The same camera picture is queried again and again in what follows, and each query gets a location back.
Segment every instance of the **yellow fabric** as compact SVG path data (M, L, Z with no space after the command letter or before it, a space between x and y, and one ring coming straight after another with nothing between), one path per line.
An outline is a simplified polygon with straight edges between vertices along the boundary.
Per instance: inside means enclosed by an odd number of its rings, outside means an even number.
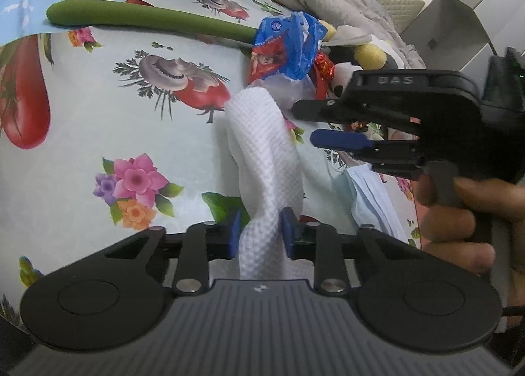
M328 32L326 33L325 37L323 38L323 42L327 42L327 41L330 41L330 39L333 38L333 36L335 35L335 28L328 22L324 21L324 20L320 20L319 21L322 25L324 25L326 27L326 29L328 29Z
M387 62L387 54L375 44L358 45L354 58L365 71L381 69Z

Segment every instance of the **finger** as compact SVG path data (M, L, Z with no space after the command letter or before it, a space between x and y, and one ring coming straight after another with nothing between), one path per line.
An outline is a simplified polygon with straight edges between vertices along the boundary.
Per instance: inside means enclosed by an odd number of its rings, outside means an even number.
M503 180L475 180L458 177L454 187L465 205L472 210L492 213L516 222L525 219L525 188Z
M430 242L423 250L474 274L486 272L492 268L495 261L495 250L490 244L460 241Z
M416 183L415 187L416 192L416 200L426 206L429 207L436 201L436 194L435 194L435 188L434 188L434 182L432 181L432 177L429 175L421 175Z
M421 235L434 242L464 240L475 228L476 218L470 211L434 204L421 222Z

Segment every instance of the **orange flower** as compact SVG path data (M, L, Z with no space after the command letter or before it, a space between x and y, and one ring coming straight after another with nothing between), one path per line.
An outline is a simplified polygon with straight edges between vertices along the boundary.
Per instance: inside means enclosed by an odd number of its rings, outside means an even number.
M137 200L117 201L122 212L122 226L142 231L150 226L152 219L157 214L156 211Z
M67 34L69 36L69 41L71 41L71 44L73 45L73 47L82 46L82 43L78 39L77 31L69 31Z

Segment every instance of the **green cylindrical object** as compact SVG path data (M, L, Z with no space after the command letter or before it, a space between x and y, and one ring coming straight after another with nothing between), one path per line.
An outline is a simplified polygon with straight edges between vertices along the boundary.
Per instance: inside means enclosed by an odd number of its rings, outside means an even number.
M103 0L65 0L47 9L54 25L77 28L86 25L140 26L143 28L199 33L254 43L257 29L178 10Z

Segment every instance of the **face mask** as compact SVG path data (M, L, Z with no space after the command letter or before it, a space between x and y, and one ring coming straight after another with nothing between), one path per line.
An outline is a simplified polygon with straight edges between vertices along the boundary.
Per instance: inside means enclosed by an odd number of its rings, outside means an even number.
M403 226L379 175L369 164L345 170L348 191L352 195L351 213L358 226L372 224L402 242L408 243Z

